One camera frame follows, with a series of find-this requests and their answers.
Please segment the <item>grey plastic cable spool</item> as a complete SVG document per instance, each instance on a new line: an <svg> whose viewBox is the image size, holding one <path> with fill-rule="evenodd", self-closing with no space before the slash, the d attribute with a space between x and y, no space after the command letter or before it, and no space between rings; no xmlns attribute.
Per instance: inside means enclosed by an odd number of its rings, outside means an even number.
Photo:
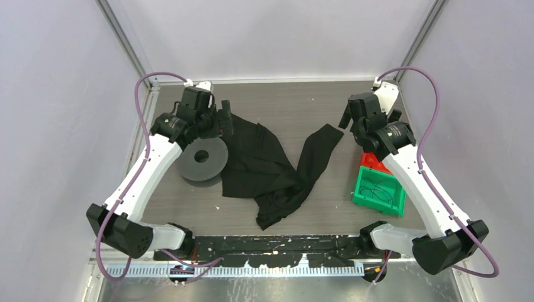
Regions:
<svg viewBox="0 0 534 302"><path fill-rule="evenodd" d="M179 175L194 187L212 187L222 181L229 158L221 138L196 139L176 160Z"/></svg>

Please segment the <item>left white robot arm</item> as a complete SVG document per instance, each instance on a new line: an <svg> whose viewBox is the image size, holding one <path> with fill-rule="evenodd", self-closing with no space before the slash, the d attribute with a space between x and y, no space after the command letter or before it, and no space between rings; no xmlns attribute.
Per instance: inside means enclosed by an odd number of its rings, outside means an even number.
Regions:
<svg viewBox="0 0 534 302"><path fill-rule="evenodd" d="M233 133L228 100L217 108L213 85L205 81L186 87L169 113L155 118L148 144L119 187L103 205L91 204L86 217L100 242L138 259L150 250L169 249L178 260L193 252L192 234L175 223L141 221L147 203L170 166L187 146L201 138Z"/></svg>

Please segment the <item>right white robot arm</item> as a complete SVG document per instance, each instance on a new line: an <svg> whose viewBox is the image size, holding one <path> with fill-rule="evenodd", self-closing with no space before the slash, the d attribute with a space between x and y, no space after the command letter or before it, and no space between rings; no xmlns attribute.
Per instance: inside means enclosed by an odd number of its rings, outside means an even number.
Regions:
<svg viewBox="0 0 534 302"><path fill-rule="evenodd" d="M415 258L436 275L470 257L489 234L483 220L473 220L451 199L423 158L394 97L382 101L377 92L351 95L339 127L349 128L356 143L376 156L392 173L416 207L424 229L378 221L360 230L360 252L376 258L391 250Z"/></svg>

